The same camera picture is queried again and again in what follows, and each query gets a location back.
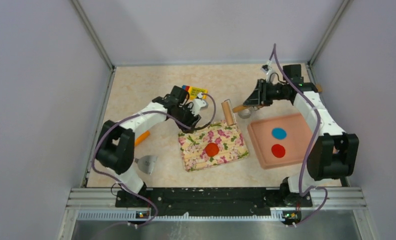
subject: red circle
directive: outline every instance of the red circle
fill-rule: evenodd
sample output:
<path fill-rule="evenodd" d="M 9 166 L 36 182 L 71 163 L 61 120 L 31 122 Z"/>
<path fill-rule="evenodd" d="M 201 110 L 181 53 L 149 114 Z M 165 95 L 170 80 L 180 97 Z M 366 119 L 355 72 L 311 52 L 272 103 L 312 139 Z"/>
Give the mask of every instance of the red circle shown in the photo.
<path fill-rule="evenodd" d="M 280 144 L 275 144 L 271 147 L 271 153 L 276 157 L 276 158 L 283 158 L 285 156 L 285 153 L 287 151 L 285 150 L 284 146 Z"/>
<path fill-rule="evenodd" d="M 205 147 L 205 153 L 211 158 L 216 156 L 219 153 L 219 147 L 217 144 L 214 142 L 210 142 L 206 147 Z"/>

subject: wooden roller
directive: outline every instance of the wooden roller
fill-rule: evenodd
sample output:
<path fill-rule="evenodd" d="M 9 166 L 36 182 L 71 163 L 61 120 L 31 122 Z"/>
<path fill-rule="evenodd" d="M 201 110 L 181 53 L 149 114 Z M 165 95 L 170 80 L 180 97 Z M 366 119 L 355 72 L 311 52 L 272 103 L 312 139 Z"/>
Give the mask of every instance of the wooden roller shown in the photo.
<path fill-rule="evenodd" d="M 138 146 L 140 143 L 142 143 L 146 138 L 148 138 L 148 136 L 150 135 L 150 131 L 146 131 L 144 133 L 142 133 L 142 135 L 140 135 L 138 138 L 136 138 L 136 140 L 134 141 L 134 146 Z"/>
<path fill-rule="evenodd" d="M 236 124 L 234 117 L 231 113 L 231 105 L 229 104 L 229 100 L 226 100 L 221 103 L 221 108 L 223 109 L 224 118 L 226 119 L 226 123 L 228 126 Z"/>
<path fill-rule="evenodd" d="M 256 107 L 257 107 L 257 109 L 261 109 L 261 108 L 264 107 L 264 106 L 256 106 Z M 248 108 L 251 108 L 251 107 L 250 107 L 250 106 L 239 105 L 239 106 L 234 107 L 234 108 L 232 109 L 232 112 L 233 112 L 234 114 L 236 114 L 236 113 L 239 113 L 240 111 L 245 110 L 245 109 L 248 109 Z"/>
<path fill-rule="evenodd" d="M 322 85 L 316 84 L 316 88 L 317 88 L 317 91 L 318 91 L 319 93 L 323 92 Z"/>

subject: black mounting plate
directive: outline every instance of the black mounting plate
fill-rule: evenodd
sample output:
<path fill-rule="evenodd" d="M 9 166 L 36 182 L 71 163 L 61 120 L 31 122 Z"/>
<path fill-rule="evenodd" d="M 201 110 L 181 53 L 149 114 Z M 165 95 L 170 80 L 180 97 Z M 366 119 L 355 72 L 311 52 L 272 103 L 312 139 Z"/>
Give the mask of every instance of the black mounting plate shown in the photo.
<path fill-rule="evenodd" d="M 278 189 L 266 187 L 155 187 L 139 194 L 157 206 L 159 216 L 269 216 L 272 207 L 295 207 L 281 199 Z M 298 199 L 301 207 L 313 206 L 307 195 Z M 124 190 L 117 192 L 115 207 L 151 208 L 154 214 L 147 202 Z"/>

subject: beige floor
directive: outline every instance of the beige floor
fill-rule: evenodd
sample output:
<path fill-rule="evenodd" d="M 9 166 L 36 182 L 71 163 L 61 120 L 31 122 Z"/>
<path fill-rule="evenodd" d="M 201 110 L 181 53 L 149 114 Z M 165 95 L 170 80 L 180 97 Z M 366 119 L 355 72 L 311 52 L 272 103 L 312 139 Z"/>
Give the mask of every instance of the beige floor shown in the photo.
<path fill-rule="evenodd" d="M 173 85 L 189 85 L 208 89 L 216 101 L 215 121 L 224 119 L 221 102 L 231 99 L 240 105 L 252 92 L 256 80 L 266 75 L 261 64 L 231 65 L 168 65 L 118 67 L 112 85 L 104 121 L 118 121 L 144 108 L 153 98 L 170 93 Z M 308 81 L 302 66 L 302 75 Z M 213 113 L 213 106 L 202 111 L 198 125 L 205 124 Z M 300 164 L 264 170 L 255 155 L 247 126 L 255 120 L 297 113 L 289 101 L 275 101 L 248 119 L 238 118 L 250 156 L 246 159 L 218 167 L 186 172 L 182 164 L 177 141 L 178 127 L 172 120 L 154 126 L 151 135 L 135 148 L 135 156 L 157 155 L 152 175 L 137 171 L 148 187 L 278 187 L 281 181 L 299 172 Z M 98 169 L 104 169 L 96 161 Z M 91 172 L 88 187 L 109 187 L 114 181 Z M 340 186 L 334 181 L 332 186 Z"/>

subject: aluminum frame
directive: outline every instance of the aluminum frame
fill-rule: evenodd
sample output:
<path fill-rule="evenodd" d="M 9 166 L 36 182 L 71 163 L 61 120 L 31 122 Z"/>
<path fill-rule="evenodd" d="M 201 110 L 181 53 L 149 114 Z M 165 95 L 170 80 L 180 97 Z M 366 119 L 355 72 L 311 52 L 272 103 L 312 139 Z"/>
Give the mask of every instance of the aluminum frame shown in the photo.
<path fill-rule="evenodd" d="M 329 42 L 330 37 L 335 32 L 336 26 L 340 19 L 343 17 L 344 12 L 349 8 L 353 0 L 343 0 L 337 13 L 330 22 L 325 34 L 323 35 L 320 43 L 317 45 L 311 59 L 308 61 L 306 68 L 308 76 L 312 83 L 317 83 L 316 76 L 313 73 L 313 66 L 317 62 L 322 50 L 325 45 Z M 107 108 L 108 99 L 110 97 L 110 91 L 113 84 L 113 80 L 116 73 L 116 66 L 113 65 L 110 57 L 108 56 L 104 46 L 102 45 L 97 33 L 95 32 L 92 24 L 90 23 L 85 11 L 82 8 L 79 0 L 70 0 L 72 6 L 79 16 L 79 20 L 83 24 L 85 30 L 90 36 L 91 41 L 95 45 L 101 58 L 109 69 L 111 69 L 111 75 L 108 80 L 108 85 L 105 90 L 105 97 L 102 103 L 101 112 L 97 121 L 95 136 L 93 144 L 89 147 L 88 164 L 85 172 L 85 177 L 81 183 L 83 188 L 73 188 L 67 201 L 65 213 L 63 216 L 60 232 L 58 235 L 59 240 L 70 240 L 73 232 L 75 231 L 75 224 L 80 211 L 93 211 L 93 210 L 104 210 L 104 211 L 116 211 L 114 204 L 116 197 L 110 193 L 110 188 L 84 188 L 87 184 L 90 170 L 90 160 L 92 158 L 94 146 L 98 141 L 99 129 L 101 128 L 101 122 L 103 121 L 104 114 Z M 302 208 L 303 210 L 314 210 L 321 203 L 324 197 L 324 191 L 312 190 L 310 192 L 314 207 Z M 329 199 L 326 202 L 324 210 L 327 211 L 338 211 L 338 210 L 353 210 L 357 227 L 360 232 L 360 236 L 363 240 L 378 239 L 375 235 L 374 224 L 370 217 L 366 201 L 364 199 L 361 188 L 359 187 L 328 187 Z M 290 211 L 293 210 L 291 207 L 273 207 L 273 211 Z"/>
<path fill-rule="evenodd" d="M 373 224 L 366 200 L 360 187 L 326 187 L 328 199 L 323 209 L 325 211 L 353 210 L 358 231 L 363 240 L 377 239 L 373 234 Z M 278 190 L 278 187 L 267 187 L 268 190 Z M 324 190 L 311 190 L 310 197 L 313 207 L 302 207 L 302 211 L 314 211 L 325 197 Z M 111 193 L 111 188 L 73 188 L 68 197 L 67 205 L 59 240 L 70 240 L 75 231 L 75 224 L 79 214 L 82 220 L 91 221 L 128 221 L 133 220 L 131 209 L 115 207 L 116 196 Z M 294 207 L 271 207 L 271 216 L 247 217 L 190 217 L 162 216 L 156 221 L 282 221 L 282 211 L 293 211 Z"/>

